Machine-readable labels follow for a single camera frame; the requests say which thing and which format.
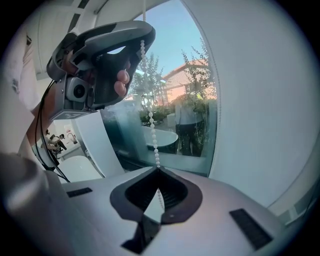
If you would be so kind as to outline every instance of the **white chair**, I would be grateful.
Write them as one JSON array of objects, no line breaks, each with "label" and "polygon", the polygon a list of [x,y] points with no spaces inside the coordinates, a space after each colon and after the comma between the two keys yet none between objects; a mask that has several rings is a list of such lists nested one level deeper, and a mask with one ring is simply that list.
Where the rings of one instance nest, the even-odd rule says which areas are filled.
[{"label": "white chair", "polygon": [[[70,182],[82,182],[102,178],[88,158],[77,155],[64,160],[58,166]],[[61,183],[66,181],[59,177]]]}]

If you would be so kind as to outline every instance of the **hand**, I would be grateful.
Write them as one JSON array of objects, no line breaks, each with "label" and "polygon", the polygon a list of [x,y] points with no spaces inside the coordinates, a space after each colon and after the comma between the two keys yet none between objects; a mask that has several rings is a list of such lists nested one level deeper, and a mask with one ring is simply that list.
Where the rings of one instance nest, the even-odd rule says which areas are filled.
[{"label": "hand", "polygon": [[[62,63],[62,68],[68,72],[69,74],[74,75],[77,72],[77,67],[74,66],[69,60],[72,57],[73,52],[70,51],[67,56],[65,57],[63,63]],[[86,81],[89,81],[91,78],[92,73],[90,71],[88,71],[88,73],[86,74]],[[127,89],[125,87],[125,84],[129,83],[130,81],[130,77],[127,71],[125,70],[120,70],[117,74],[117,79],[118,81],[116,81],[114,83],[114,90],[115,92],[119,95],[119,96],[125,96]]]}]

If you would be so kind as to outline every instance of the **window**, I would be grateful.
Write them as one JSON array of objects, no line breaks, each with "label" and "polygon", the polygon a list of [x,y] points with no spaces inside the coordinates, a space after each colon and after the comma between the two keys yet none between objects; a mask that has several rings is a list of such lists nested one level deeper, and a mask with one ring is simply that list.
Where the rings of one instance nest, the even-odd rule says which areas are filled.
[{"label": "window", "polygon": [[[146,61],[160,165],[207,177],[216,143],[217,95],[205,43],[178,0],[154,7],[146,19],[157,33]],[[156,165],[141,70],[127,97],[100,111],[127,170]]]}]

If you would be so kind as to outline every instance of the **gray device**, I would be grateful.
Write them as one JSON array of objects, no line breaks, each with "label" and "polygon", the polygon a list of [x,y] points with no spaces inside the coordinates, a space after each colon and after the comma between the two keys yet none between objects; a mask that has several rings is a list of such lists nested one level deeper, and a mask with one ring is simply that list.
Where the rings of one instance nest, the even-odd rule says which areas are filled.
[{"label": "gray device", "polygon": [[[79,35],[68,33],[46,66],[49,77],[56,82],[50,119],[75,119],[123,100],[141,61],[141,40],[147,52],[155,36],[151,25],[138,20],[99,26]],[[110,53],[122,47],[120,52]],[[68,74],[62,67],[65,56],[71,51],[69,61],[77,68],[76,74]],[[126,95],[119,96],[114,84],[118,72],[124,69],[130,80],[125,85]]]},{"label": "gray device", "polygon": [[[286,231],[236,188],[186,171],[145,167],[61,184],[28,159],[0,153],[0,162],[3,207],[44,255],[270,256]],[[144,211],[158,188],[165,212],[155,223]]]}]

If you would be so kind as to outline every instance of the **white panel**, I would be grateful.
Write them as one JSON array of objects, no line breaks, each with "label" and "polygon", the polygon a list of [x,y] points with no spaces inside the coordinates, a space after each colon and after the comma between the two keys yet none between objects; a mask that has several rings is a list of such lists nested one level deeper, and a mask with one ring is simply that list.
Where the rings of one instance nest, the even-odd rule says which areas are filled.
[{"label": "white panel", "polygon": [[297,27],[267,1],[184,2],[218,70],[210,178],[267,207],[297,178],[320,129],[315,58]]},{"label": "white panel", "polygon": [[110,143],[100,112],[75,119],[83,143],[94,164],[105,177],[124,174]]},{"label": "white panel", "polygon": [[[146,9],[153,8],[168,0],[147,0]],[[95,26],[114,22],[130,21],[142,13],[143,0],[109,0],[98,14]]]}]

